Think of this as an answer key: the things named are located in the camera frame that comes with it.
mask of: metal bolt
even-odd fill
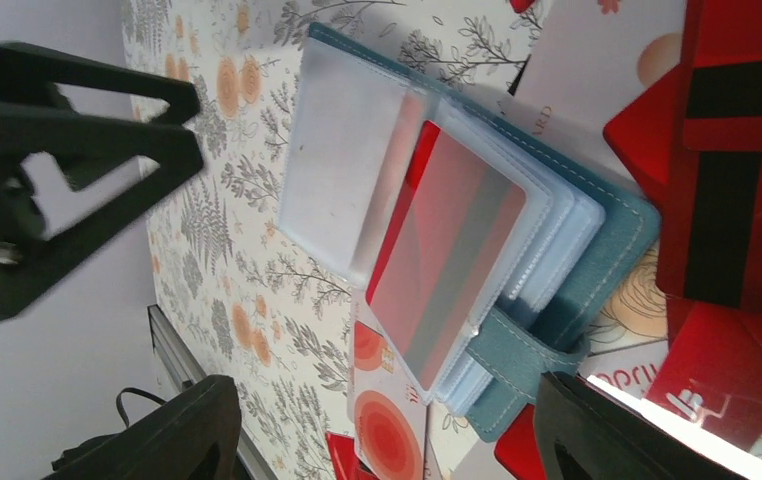
[[[22,263],[22,252],[12,243],[0,242],[0,265],[13,266]]]

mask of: red circle design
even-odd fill
[[[402,412],[389,398],[374,390],[355,401],[360,447],[370,468],[380,478],[421,480],[422,452]]]
[[[355,368],[369,372],[381,366],[384,347],[387,345],[377,332],[355,322]]]

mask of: floral pattern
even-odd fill
[[[301,43],[324,22],[462,90],[504,90],[539,37],[549,1],[125,0],[131,68],[195,85],[188,127],[199,178],[148,217],[158,301],[208,373],[232,375],[243,428],[281,478],[333,480],[324,434],[346,417],[350,292],[276,229]],[[154,117],[160,101],[132,99]],[[433,406],[429,435],[448,475],[477,440]]]

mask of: white wall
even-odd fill
[[[120,1],[0,0],[0,40],[123,64]],[[130,117],[125,97],[74,95],[76,107]],[[75,195],[50,175],[50,162],[31,166],[40,206],[57,225],[137,175],[131,165]],[[63,449],[120,430],[113,399],[123,387],[157,391],[145,311],[155,301],[149,258],[140,223],[25,315],[0,324],[0,479],[40,478]],[[150,408],[129,403],[140,414]]]

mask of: blue fabric card holder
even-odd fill
[[[311,24],[309,37],[359,57],[381,72],[454,100],[605,209],[599,232],[528,331],[494,307],[466,347],[466,352],[493,376],[467,419],[482,440],[495,441],[525,405],[533,403],[542,372],[576,371],[589,351],[584,335],[587,326],[658,237],[660,216],[645,200],[602,180],[460,92],[322,24]]]

